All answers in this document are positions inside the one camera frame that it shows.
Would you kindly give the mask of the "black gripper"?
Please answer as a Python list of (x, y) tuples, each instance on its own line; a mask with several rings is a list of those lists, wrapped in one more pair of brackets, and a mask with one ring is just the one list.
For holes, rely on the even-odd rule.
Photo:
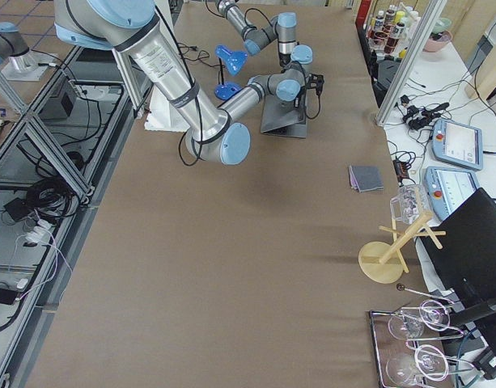
[(307, 92), (300, 91), (293, 100), (294, 108), (305, 108), (306, 107)]

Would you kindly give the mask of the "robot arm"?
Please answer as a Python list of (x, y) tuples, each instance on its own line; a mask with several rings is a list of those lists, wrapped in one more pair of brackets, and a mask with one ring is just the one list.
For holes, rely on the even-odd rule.
[(270, 19), (266, 27), (258, 28), (248, 20), (248, 12), (243, 12), (236, 1), (215, 1), (215, 5), (219, 14), (240, 34), (249, 55), (255, 56), (273, 41), (277, 41), (280, 66), (291, 61), (291, 54), (298, 45), (296, 13), (282, 12)]
[(68, 44), (131, 57), (188, 123), (181, 143), (189, 153), (196, 159), (237, 165), (248, 155), (251, 143), (240, 117), (267, 96), (286, 103), (301, 97), (311, 77), (313, 54), (295, 39), (293, 12), (281, 13), (259, 29), (234, 1), (218, 1), (216, 7), (241, 35), (249, 54), (256, 55), (277, 41), (282, 65), (278, 74), (251, 78), (219, 106), (213, 105), (176, 53), (176, 38), (166, 38), (160, 31), (152, 1), (56, 1), (54, 25), (57, 37)]

